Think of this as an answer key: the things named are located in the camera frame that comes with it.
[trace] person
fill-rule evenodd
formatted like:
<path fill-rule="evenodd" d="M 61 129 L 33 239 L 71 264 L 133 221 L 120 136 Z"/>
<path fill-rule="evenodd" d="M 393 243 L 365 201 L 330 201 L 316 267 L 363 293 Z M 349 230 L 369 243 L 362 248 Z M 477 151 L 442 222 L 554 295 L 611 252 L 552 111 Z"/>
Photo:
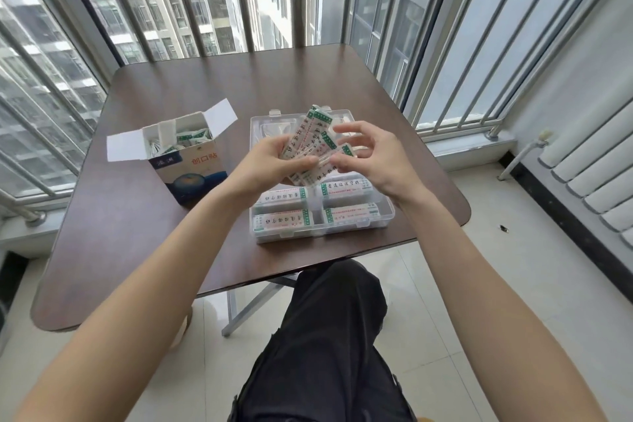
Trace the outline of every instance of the person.
<path fill-rule="evenodd" d="M 368 122 L 338 133 L 358 158 L 332 156 L 404 212 L 465 354 L 500 421 L 605 421 L 567 354 L 423 185 L 395 135 Z M 20 422 L 124 420 L 180 329 L 243 210 L 315 157 L 282 161 L 287 137 L 259 142 L 225 182 L 81 325 L 19 408 Z M 344 260 L 302 272 L 281 328 L 233 402 L 233 421 L 413 421 L 374 348 L 386 312 L 380 283 Z"/>

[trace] brown table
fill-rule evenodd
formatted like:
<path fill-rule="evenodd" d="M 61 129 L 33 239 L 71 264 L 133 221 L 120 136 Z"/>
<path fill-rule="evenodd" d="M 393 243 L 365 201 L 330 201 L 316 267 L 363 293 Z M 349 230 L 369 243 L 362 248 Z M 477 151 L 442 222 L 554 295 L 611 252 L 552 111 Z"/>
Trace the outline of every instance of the brown table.
<path fill-rule="evenodd" d="M 43 330 L 81 324 L 178 225 L 179 206 L 146 161 L 107 162 L 107 135 L 206 110 L 228 98 L 239 120 L 218 138 L 231 171 L 249 149 L 250 118 L 312 104 L 347 108 L 396 133 L 423 182 L 465 224 L 470 206 L 356 52 L 345 45 L 132 64 L 115 74 L 40 282 L 31 316 Z M 257 245 L 248 213 L 231 229 L 198 295 L 294 273 L 415 239 L 398 211 L 384 229 Z"/>

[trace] bandage box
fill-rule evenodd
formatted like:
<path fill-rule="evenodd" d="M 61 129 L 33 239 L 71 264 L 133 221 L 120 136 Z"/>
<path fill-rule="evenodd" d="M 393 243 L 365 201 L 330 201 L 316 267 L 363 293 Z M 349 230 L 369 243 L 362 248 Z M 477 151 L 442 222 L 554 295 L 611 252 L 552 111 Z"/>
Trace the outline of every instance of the bandage box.
<path fill-rule="evenodd" d="M 224 99 L 204 112 L 109 135 L 107 160 L 149 161 L 176 201 L 186 204 L 201 198 L 226 179 L 226 171 L 216 151 L 215 139 L 236 120 L 231 104 Z M 172 127 L 175 127 L 176 133 L 208 128 L 211 140 L 152 157 L 150 142 L 159 138 L 160 130 L 172 130 Z"/>
<path fill-rule="evenodd" d="M 348 110 L 321 110 L 333 119 L 332 125 L 353 122 Z M 305 114 L 268 115 L 251 119 L 251 148 L 268 136 L 292 134 Z M 341 135 L 331 133 L 335 140 Z M 357 172 L 328 174 L 321 183 L 292 187 L 278 185 L 250 208 L 251 234 L 257 243 L 276 240 L 319 237 L 358 229 L 386 227 L 396 215 L 389 197 L 381 194 Z"/>

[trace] black pants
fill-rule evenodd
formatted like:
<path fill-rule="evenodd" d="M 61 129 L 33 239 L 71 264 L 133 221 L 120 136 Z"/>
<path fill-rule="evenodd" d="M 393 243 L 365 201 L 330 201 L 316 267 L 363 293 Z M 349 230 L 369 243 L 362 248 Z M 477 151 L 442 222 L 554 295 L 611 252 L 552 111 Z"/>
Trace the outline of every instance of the black pants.
<path fill-rule="evenodd" d="M 374 348 L 386 312 L 378 278 L 355 260 L 302 272 L 228 420 L 415 420 Z"/>

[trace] blue and beige box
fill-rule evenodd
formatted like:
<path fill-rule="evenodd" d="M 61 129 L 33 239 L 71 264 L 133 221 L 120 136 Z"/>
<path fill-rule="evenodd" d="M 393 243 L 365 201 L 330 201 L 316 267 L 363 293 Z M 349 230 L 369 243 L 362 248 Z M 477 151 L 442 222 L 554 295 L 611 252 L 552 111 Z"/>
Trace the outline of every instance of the blue and beige box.
<path fill-rule="evenodd" d="M 205 195 L 226 179 L 226 171 L 216 151 L 215 140 L 236 120 L 231 104 L 224 99 L 204 112 L 109 135 L 107 160 L 149 161 L 178 203 L 183 204 Z M 162 140 L 163 134 L 207 128 L 211 135 L 210 141 L 152 157 L 150 143 L 159 138 Z"/>

